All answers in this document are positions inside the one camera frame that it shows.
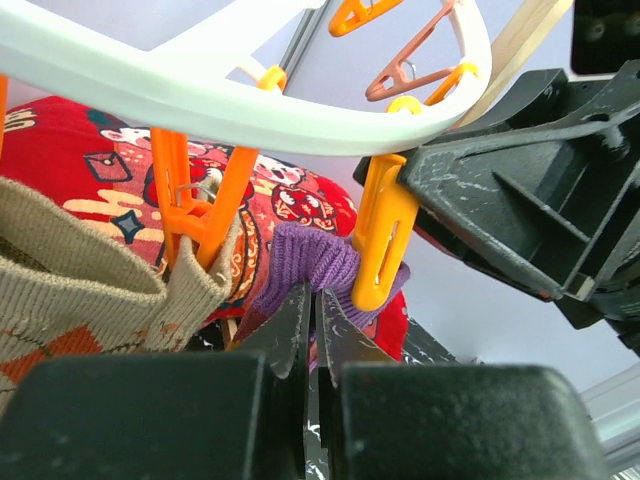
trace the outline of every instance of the wooden stick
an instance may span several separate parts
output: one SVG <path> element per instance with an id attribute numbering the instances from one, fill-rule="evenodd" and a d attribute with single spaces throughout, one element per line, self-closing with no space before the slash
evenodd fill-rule
<path id="1" fill-rule="evenodd" d="M 489 109 L 572 5 L 573 0 L 523 0 L 491 45 L 493 67 L 487 91 L 456 126 L 477 120 Z"/>
<path id="2" fill-rule="evenodd" d="M 231 340 L 238 331 L 238 324 L 233 318 L 218 320 L 220 327 L 222 328 L 222 341 L 224 342 L 224 348 L 227 349 Z"/>

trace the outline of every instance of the white wall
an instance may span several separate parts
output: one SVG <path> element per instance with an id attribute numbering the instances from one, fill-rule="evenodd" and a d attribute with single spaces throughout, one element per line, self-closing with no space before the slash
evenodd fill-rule
<path id="1" fill-rule="evenodd" d="M 31 3 L 61 15 L 96 32 L 139 48 L 151 50 L 230 4 L 233 0 L 30 0 Z M 300 22 L 300 14 L 254 57 L 265 67 L 279 63 Z M 229 78 L 252 81 L 239 72 Z M 48 95 L 24 83 L 9 84 L 9 108 Z"/>
<path id="2" fill-rule="evenodd" d="M 357 110 L 384 111 L 388 102 L 368 103 L 364 91 L 387 62 L 437 11 L 437 0 L 406 0 L 371 24 L 342 37 L 327 33 L 340 2 L 333 0 L 287 94 Z M 516 0 L 477 0 L 492 38 L 519 6 Z M 564 18 L 525 69 L 569 68 L 571 15 Z M 418 73 L 457 63 L 450 26 L 441 23 L 412 57 Z M 425 98 L 425 91 L 413 92 Z M 280 155 L 324 174 L 355 198 L 361 187 L 351 175 L 358 159 Z M 638 359 L 604 323 L 575 331 L 546 305 L 476 273 L 440 254 L 414 235 L 405 257 L 412 278 L 404 292 L 410 313 L 461 359 L 551 365 L 584 391 L 629 368 Z"/>

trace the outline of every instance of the purple sock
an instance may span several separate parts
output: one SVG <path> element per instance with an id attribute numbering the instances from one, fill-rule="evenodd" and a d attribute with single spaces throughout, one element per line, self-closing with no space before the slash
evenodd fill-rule
<path id="1" fill-rule="evenodd" d="M 360 254 L 353 249 L 349 239 L 297 223 L 278 224 L 271 242 L 267 282 L 243 317 L 234 342 L 247 338 L 272 316 L 289 289 L 302 280 L 309 280 L 314 292 L 332 289 L 347 318 L 358 328 L 364 328 L 395 297 L 408 280 L 410 271 L 402 263 L 384 305 L 372 312 L 363 312 L 351 301 L 359 265 Z"/>

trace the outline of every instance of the white plastic hanger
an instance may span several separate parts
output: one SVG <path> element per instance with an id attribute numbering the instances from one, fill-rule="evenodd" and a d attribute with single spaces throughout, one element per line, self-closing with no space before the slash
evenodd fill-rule
<path id="1" fill-rule="evenodd" d="M 238 1 L 255 9 L 264 4 L 291 6 L 291 10 L 278 10 L 287 15 L 292 14 L 293 5 L 298 11 L 309 5 L 295 0 Z M 244 15 L 251 16 L 252 11 Z M 282 22 L 284 14 L 277 18 Z M 373 155 L 430 140 L 455 123 L 486 89 L 491 45 L 475 1 L 458 0 L 451 21 L 463 54 L 461 62 L 474 63 L 478 74 L 464 74 L 451 95 L 420 115 L 366 113 L 273 95 L 220 78 L 222 69 L 212 65 L 215 55 L 194 76 L 189 68 L 192 56 L 201 59 L 201 54 L 179 51 L 177 40 L 157 52 L 142 52 L 25 0 L 0 0 L 0 72 L 172 131 L 276 151 Z M 232 26 L 244 31 L 241 19 L 234 22 Z M 235 65 L 240 65 L 246 56 L 236 60 Z"/>
<path id="2" fill-rule="evenodd" d="M 250 57 L 304 9 L 320 8 L 325 0 L 235 0 L 153 50 L 155 55 L 195 54 L 211 57 L 212 73 L 226 77 L 240 68 L 258 81 L 265 68 Z"/>

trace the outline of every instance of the yellow clothespin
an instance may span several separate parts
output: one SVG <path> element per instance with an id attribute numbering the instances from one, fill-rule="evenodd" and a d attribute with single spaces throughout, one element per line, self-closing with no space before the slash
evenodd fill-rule
<path id="1" fill-rule="evenodd" d="M 472 63 L 458 65 L 425 105 L 442 101 L 466 72 L 477 75 L 477 68 Z M 422 104 L 412 96 L 398 97 L 387 112 L 401 111 L 416 115 L 422 112 Z M 396 182 L 406 161 L 401 155 L 387 154 L 371 157 L 369 164 L 353 235 L 360 269 L 351 293 L 355 307 L 366 312 L 380 308 L 389 297 L 418 215 L 418 200 Z"/>

